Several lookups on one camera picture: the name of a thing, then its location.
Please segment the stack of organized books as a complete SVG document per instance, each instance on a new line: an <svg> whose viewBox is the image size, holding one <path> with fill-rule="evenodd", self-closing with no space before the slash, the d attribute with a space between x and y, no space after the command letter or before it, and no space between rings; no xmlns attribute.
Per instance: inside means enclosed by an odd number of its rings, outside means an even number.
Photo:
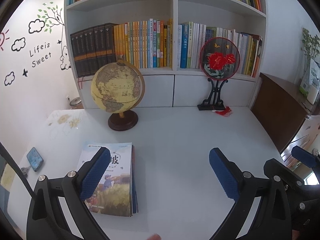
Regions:
<svg viewBox="0 0 320 240"><path fill-rule="evenodd" d="M99 148L110 150L111 160L85 199L89 211L105 215L131 217L138 212L134 179L135 148L132 143L87 144L82 148L77 168L90 161Z"/></svg>

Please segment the smartphone with keys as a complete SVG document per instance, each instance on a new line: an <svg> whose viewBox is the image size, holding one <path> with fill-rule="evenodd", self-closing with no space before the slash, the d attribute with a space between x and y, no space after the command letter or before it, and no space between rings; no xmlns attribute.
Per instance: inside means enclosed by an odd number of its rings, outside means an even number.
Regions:
<svg viewBox="0 0 320 240"><path fill-rule="evenodd" d="M23 163L21 166L21 171L25 178L28 177L30 171L38 172L42 165L44 164L44 159L39 154L38 150L33 147L30 151L26 154L25 158L23 159Z"/></svg>

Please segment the brown wooden cabinet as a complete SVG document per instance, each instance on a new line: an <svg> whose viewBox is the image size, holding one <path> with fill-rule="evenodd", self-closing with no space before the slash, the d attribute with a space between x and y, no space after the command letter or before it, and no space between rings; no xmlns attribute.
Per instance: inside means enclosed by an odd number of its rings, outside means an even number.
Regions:
<svg viewBox="0 0 320 240"><path fill-rule="evenodd" d="M319 106L308 102L294 83L264 73L260 78L252 112L278 152L304 137L310 146L319 135Z"/></svg>

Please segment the potted green plant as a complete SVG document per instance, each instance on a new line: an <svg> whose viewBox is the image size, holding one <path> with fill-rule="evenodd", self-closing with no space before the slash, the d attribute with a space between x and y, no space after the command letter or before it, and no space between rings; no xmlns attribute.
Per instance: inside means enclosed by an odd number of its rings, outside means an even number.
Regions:
<svg viewBox="0 0 320 240"><path fill-rule="evenodd" d="M304 71L299 90L314 105L319 98L319 36L312 36L308 29L303 28L302 44Z"/></svg>

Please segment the red tassel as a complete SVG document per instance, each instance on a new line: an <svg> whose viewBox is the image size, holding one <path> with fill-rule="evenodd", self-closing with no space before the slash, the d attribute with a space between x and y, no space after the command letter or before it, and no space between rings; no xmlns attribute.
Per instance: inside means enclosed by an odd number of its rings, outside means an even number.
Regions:
<svg viewBox="0 0 320 240"><path fill-rule="evenodd" d="M224 116L224 117L228 117L233 113L232 110L229 107L225 107L224 110L216 110L216 109L214 109L214 110L212 110L212 112L216 113L216 114L218 114L220 116Z"/></svg>

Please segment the yellow desk globe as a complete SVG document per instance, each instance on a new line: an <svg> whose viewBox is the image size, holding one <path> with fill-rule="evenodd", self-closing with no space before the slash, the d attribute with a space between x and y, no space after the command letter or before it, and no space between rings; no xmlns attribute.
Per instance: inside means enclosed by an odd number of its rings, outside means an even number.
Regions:
<svg viewBox="0 0 320 240"><path fill-rule="evenodd" d="M95 104L110 113L108 126L114 131L127 131L138 122L132 109L145 93L144 78L134 65L118 60L101 67L93 76L91 96Z"/></svg>

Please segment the embroidered round fan stand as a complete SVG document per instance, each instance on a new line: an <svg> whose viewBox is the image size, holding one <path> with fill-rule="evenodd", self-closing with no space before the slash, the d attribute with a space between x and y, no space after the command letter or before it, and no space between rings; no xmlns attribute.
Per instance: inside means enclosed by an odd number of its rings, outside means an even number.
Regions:
<svg viewBox="0 0 320 240"><path fill-rule="evenodd" d="M224 110L224 101L221 99L223 85L233 77L240 66L240 53L237 46L224 37L211 38L201 48L200 69L207 76L211 84L208 98L199 104L198 110Z"/></svg>

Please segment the black book set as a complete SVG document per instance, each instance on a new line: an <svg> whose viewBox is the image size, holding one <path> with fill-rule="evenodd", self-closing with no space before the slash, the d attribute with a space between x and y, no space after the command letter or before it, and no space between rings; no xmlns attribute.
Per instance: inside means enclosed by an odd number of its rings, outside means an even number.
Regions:
<svg viewBox="0 0 320 240"><path fill-rule="evenodd" d="M89 27L70 35L77 77L94 75L117 60L114 23Z"/></svg>

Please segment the orange yellow book row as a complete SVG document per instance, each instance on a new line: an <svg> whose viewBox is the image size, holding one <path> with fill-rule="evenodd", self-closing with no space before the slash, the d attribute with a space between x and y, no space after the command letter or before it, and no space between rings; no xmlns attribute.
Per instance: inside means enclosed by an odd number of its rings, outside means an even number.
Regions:
<svg viewBox="0 0 320 240"><path fill-rule="evenodd" d="M172 18L116 24L114 41L117 60L129 62L139 69L171 68Z"/></svg>

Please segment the white blue book row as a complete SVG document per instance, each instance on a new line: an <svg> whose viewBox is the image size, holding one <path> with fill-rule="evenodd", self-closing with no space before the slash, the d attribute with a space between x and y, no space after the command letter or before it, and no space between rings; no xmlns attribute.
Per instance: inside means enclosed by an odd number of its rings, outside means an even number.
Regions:
<svg viewBox="0 0 320 240"><path fill-rule="evenodd" d="M233 74L256 77L261 36L194 22L179 24L177 30L178 69L202 69L217 79Z"/></svg>

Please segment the white bookshelf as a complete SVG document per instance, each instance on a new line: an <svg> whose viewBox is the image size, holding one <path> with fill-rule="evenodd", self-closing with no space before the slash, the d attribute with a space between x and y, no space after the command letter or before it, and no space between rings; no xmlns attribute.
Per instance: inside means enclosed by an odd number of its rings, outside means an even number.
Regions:
<svg viewBox="0 0 320 240"><path fill-rule="evenodd" d="M124 60L145 80L140 107L193 107L220 79L214 103L248 107L257 92L266 0L65 0L76 86L95 109L93 76Z"/></svg>

